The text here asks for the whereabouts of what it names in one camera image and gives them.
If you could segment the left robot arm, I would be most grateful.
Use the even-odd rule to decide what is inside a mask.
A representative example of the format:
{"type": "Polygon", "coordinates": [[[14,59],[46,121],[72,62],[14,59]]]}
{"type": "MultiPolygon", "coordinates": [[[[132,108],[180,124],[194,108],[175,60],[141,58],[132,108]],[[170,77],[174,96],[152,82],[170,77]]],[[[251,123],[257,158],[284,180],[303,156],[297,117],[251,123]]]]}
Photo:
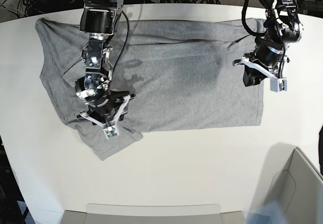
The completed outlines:
{"type": "Polygon", "coordinates": [[[246,12],[249,0],[245,0],[241,21],[244,29],[255,37],[255,49],[246,53],[233,65],[243,65],[243,83],[246,87],[256,86],[264,79],[270,80],[271,91],[287,91],[284,66],[290,60],[286,51],[291,43],[301,39],[303,24],[300,22],[293,0],[259,0],[265,8],[264,32],[255,32],[247,25],[246,12]]]}

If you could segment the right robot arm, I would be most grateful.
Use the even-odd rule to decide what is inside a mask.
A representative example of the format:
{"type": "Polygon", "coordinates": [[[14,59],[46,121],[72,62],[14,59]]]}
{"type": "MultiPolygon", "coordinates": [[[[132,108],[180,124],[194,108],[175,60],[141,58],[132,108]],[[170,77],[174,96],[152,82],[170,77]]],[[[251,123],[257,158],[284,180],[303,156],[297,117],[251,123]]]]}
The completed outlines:
{"type": "Polygon", "coordinates": [[[80,30],[89,35],[82,50],[85,75],[76,80],[76,95],[88,105],[88,111],[79,114],[108,135],[117,134],[117,122],[124,119],[127,106],[135,95],[129,91],[113,91],[110,83],[116,64],[110,63],[113,48],[109,42],[114,36],[123,12],[124,0],[84,0],[80,30]]]}

